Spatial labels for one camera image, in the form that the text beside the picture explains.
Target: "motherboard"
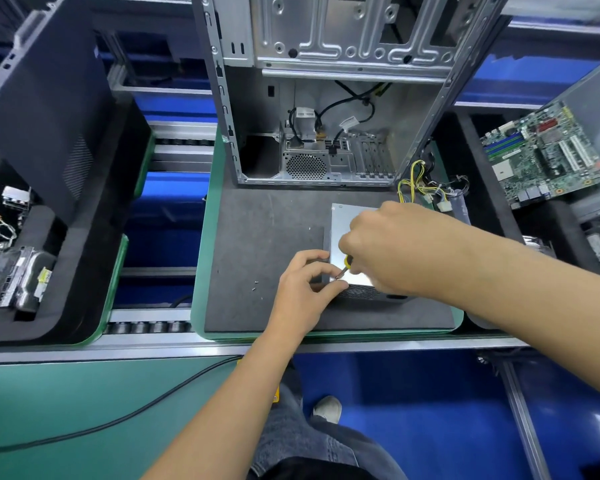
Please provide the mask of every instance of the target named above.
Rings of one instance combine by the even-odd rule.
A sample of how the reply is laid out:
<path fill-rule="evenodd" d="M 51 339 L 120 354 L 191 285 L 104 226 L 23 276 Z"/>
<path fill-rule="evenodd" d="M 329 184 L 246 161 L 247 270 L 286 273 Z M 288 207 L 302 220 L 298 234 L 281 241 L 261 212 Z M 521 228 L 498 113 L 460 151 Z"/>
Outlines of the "motherboard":
<path fill-rule="evenodd" d="M 600 183 L 600 155 L 561 101 L 481 142 L 512 209 Z"/>

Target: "shoe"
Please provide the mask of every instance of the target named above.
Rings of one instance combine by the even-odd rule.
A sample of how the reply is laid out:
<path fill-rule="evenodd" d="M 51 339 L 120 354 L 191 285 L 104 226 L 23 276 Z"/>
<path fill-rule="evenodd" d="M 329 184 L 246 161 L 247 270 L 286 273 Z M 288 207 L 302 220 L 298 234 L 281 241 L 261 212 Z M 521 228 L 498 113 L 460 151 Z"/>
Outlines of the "shoe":
<path fill-rule="evenodd" d="M 342 403 L 334 395 L 323 397 L 313 407 L 314 416 L 322 416 L 328 422 L 337 424 L 342 414 Z"/>

